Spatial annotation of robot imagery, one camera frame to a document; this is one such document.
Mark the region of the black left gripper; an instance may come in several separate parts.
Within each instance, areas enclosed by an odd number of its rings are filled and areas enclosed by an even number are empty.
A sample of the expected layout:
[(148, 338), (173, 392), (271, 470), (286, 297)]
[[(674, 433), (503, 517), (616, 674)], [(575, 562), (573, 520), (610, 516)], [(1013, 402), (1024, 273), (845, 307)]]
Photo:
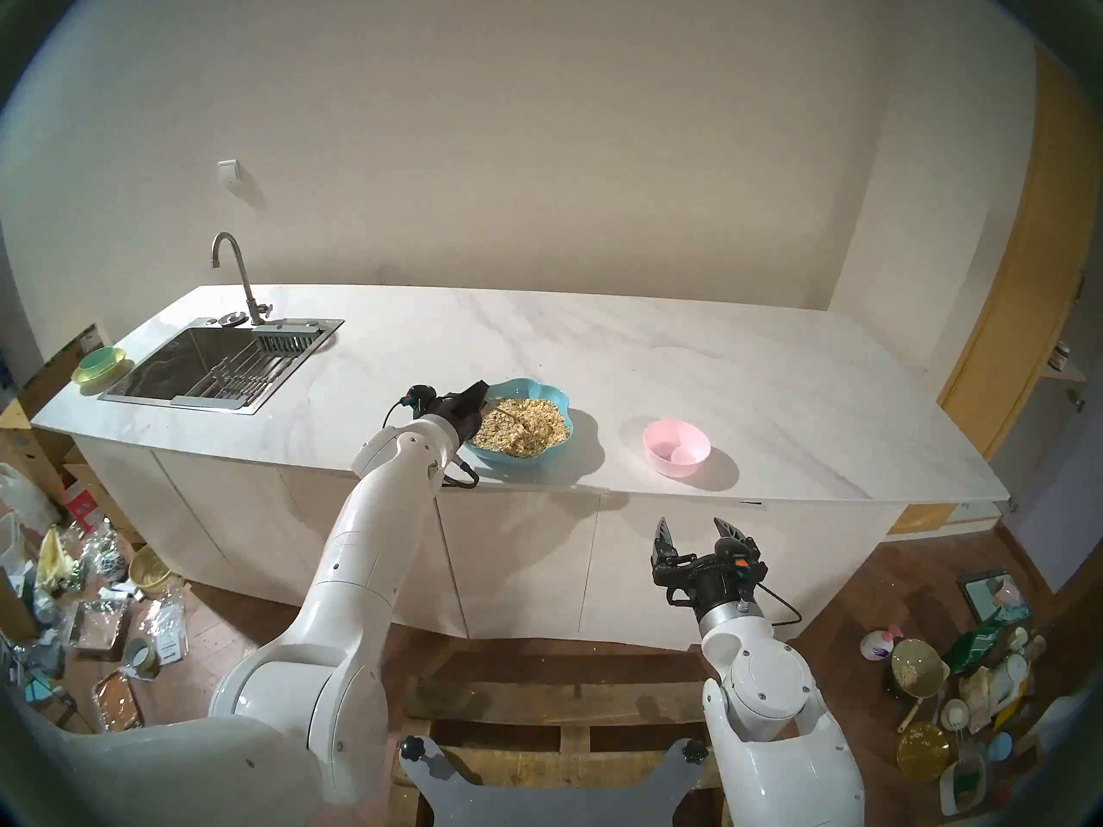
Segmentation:
[(457, 445), (474, 438), (481, 429), (488, 390), (488, 383), (478, 380), (465, 393), (449, 393), (433, 400), (433, 415), (452, 428)]

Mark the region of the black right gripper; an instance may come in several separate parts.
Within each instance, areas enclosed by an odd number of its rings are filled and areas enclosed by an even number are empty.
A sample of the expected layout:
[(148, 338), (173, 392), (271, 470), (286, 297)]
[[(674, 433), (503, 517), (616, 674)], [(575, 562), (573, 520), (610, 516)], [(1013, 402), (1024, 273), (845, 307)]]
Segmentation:
[[(753, 545), (753, 539), (719, 517), (713, 523), (720, 540)], [(673, 544), (666, 518), (661, 517), (654, 535), (652, 577), (665, 590), (670, 606), (690, 608), (695, 613), (708, 613), (728, 603), (754, 601), (756, 587), (765, 579), (768, 566), (759, 559), (736, 555), (678, 554)]]

